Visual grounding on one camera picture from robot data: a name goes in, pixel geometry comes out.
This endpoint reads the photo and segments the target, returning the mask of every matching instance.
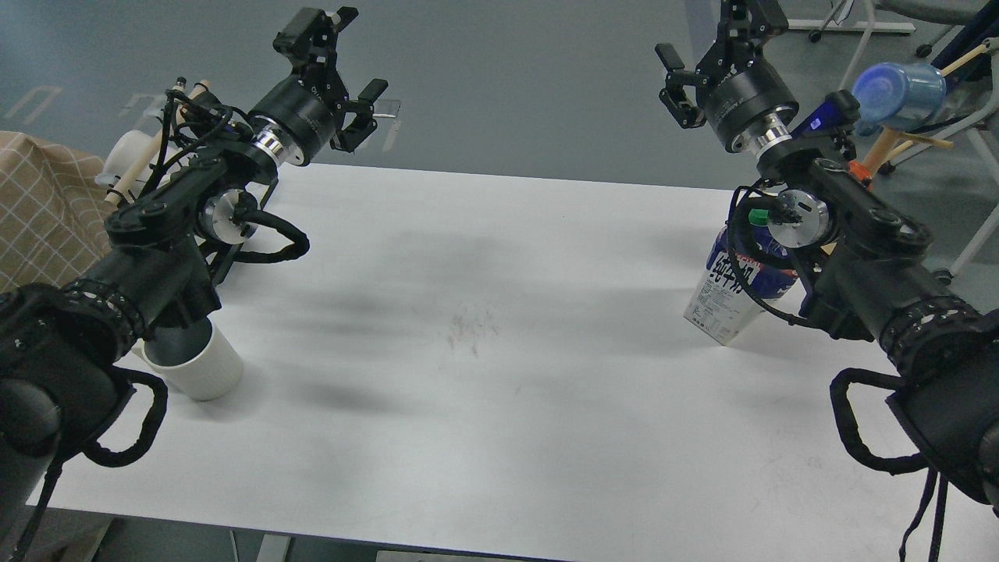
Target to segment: robotic arm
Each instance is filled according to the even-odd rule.
[[[777,265],[793,267],[807,293],[800,317],[778,315],[834,339],[876,339],[897,368],[898,377],[859,369],[836,377],[831,394],[847,451],[893,474],[929,465],[999,514],[999,311],[983,316],[948,291],[921,265],[929,230],[851,173],[848,134],[858,106],[848,92],[830,94],[789,130],[798,104],[762,55],[765,41],[786,28],[774,0],[722,0],[717,40],[693,72],[672,46],[656,47],[667,73],[659,99],[681,127],[706,122],[726,151],[752,152],[758,187],[783,186],[777,195],[741,188],[757,195],[741,201],[736,191],[728,229],[734,238],[745,232],[751,209],[769,212],[770,233],[790,256]],[[684,91],[690,86],[695,103]],[[750,241],[741,247],[751,249]],[[854,382],[894,391],[888,405],[919,454],[871,454],[846,400]]]
[[[190,128],[200,135],[189,145],[194,156],[158,189],[154,171],[144,195],[108,217],[111,253],[61,289],[28,285],[0,295],[0,535],[47,468],[40,507],[62,463],[78,453],[122,466],[149,449],[166,410],[166,387],[114,363],[138,338],[190,326],[221,308],[196,235],[213,248],[228,247],[259,224],[291,241],[274,254],[237,252],[237,261],[283,261],[308,251],[308,237],[259,210],[245,187],[273,183],[283,162],[309,164],[328,142],[353,152],[375,131],[374,103],[388,82],[372,80],[351,100],[336,68],[337,39],[357,15],[346,7],[335,14],[301,10],[274,41],[292,74],[249,114],[208,92],[194,99],[180,94]],[[247,122],[235,121],[234,111]],[[173,113],[165,111],[165,121]],[[345,127],[348,114],[355,117]],[[113,453],[97,439],[125,407],[133,384],[152,387],[154,407],[139,441]],[[19,543],[22,556],[32,524]]]

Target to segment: beige checkered cloth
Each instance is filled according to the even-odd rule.
[[[109,250],[101,159],[0,131],[0,292],[63,286]]]

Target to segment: white table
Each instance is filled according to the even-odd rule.
[[[559,560],[895,559],[923,475],[854,463],[827,390],[889,370],[877,346],[764,317],[724,348],[681,318],[728,192],[282,173],[269,209],[312,251],[223,286],[240,386],[172,394],[145,458],[73,460],[53,506]],[[876,452],[914,450],[883,394],[851,396]],[[990,510],[948,509],[942,560],[993,560]]]

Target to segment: blue cup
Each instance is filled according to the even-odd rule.
[[[868,68],[853,84],[860,102],[858,134],[876,126],[908,131],[928,123],[943,107],[947,81],[928,64],[883,62]]]

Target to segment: white cup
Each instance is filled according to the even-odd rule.
[[[137,346],[137,355],[149,367],[193,400],[215,400],[239,384],[243,378],[243,360],[222,331],[211,322],[208,343],[196,355],[182,363],[157,356],[161,365],[150,359],[146,352],[148,343]]]
[[[142,158],[143,152],[146,147],[153,141],[153,137],[147,135],[146,133],[138,130],[131,130],[124,135],[118,142],[115,143],[115,147],[111,149],[108,153],[107,159],[104,161],[104,169],[98,174],[94,181],[98,185],[104,187],[114,187],[118,180],[125,175],[125,171],[128,170],[132,164]],[[169,160],[175,154],[179,152],[176,148],[172,146],[167,146],[167,154],[165,159]],[[156,147],[156,152],[153,153],[153,157],[150,158],[149,163],[155,163],[159,158],[159,146]],[[174,164],[170,170],[164,174],[164,177],[169,176],[170,173],[177,171],[180,168],[181,162]],[[132,197],[136,197],[142,191],[142,188],[146,185],[146,180],[152,174],[149,166],[143,166],[142,171],[132,182],[132,185],[128,186],[128,190],[132,193]]]

